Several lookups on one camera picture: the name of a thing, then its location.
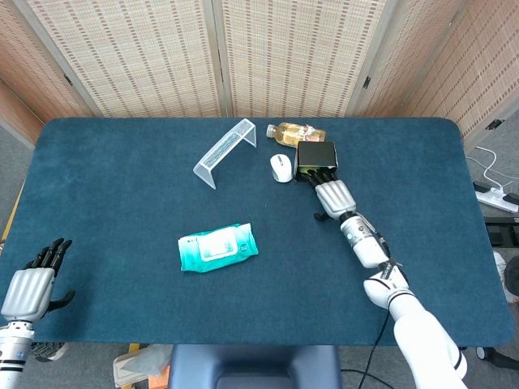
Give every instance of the computer mouse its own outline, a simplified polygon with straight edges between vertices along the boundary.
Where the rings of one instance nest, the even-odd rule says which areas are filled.
[[[285,154],[276,154],[270,159],[272,175],[277,182],[288,182],[292,179],[292,164]]]

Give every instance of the white robotic arm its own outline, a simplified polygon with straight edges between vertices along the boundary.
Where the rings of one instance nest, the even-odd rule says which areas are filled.
[[[364,281],[364,290],[374,304],[389,310],[395,320],[395,339],[416,387],[466,388],[461,381],[467,370],[465,357],[440,322],[411,292],[401,266],[389,255],[384,238],[356,212],[345,183],[328,170],[311,172],[309,182],[326,215],[341,222],[341,231],[361,264],[380,269]],[[325,217],[315,214],[318,220]]]
[[[72,241],[54,241],[44,247],[36,258],[11,279],[2,306],[2,316],[8,322],[0,327],[0,387],[15,389],[19,386],[27,355],[34,341],[32,325],[47,312],[71,302],[75,291],[69,291],[59,301],[51,301],[50,294],[58,276],[63,256]]]

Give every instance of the wet wipes package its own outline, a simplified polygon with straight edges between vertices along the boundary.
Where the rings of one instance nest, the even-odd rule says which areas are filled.
[[[233,224],[178,239],[182,271],[204,273],[258,254],[251,224]]]

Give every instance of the transparent acrylic holder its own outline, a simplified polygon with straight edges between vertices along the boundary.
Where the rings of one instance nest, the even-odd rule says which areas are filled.
[[[231,128],[205,155],[198,161],[193,172],[211,186],[214,190],[217,186],[212,179],[212,170],[236,147],[242,139],[256,147],[256,126],[248,119],[243,119]]]

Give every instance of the black cable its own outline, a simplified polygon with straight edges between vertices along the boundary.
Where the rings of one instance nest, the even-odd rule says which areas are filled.
[[[382,335],[384,334],[384,330],[386,329],[386,325],[388,324],[389,320],[389,310],[386,314],[386,319],[384,320],[384,324],[382,324],[382,327],[380,328],[379,337],[376,338],[375,344],[373,344],[373,348],[371,349],[370,356],[367,358],[367,364],[366,369],[364,370],[364,375],[362,376],[362,379],[360,380],[360,383],[358,385],[358,389],[361,389],[362,385],[364,384],[364,380],[366,379],[366,376],[368,375],[367,371],[370,369],[371,359],[373,358],[373,353],[375,352],[376,346],[379,345],[380,339],[382,339]]]
[[[364,374],[364,372],[362,370],[357,370],[357,369],[341,369],[341,372],[344,372],[344,373],[359,373],[359,374]],[[391,385],[389,385],[388,383],[386,383],[383,379],[380,379],[378,378],[376,375],[373,375],[373,374],[369,374],[367,373],[366,374],[368,377],[370,378],[373,378],[375,381],[378,381],[379,383],[385,385],[386,387],[388,387],[389,389],[395,389],[394,387],[392,387]]]

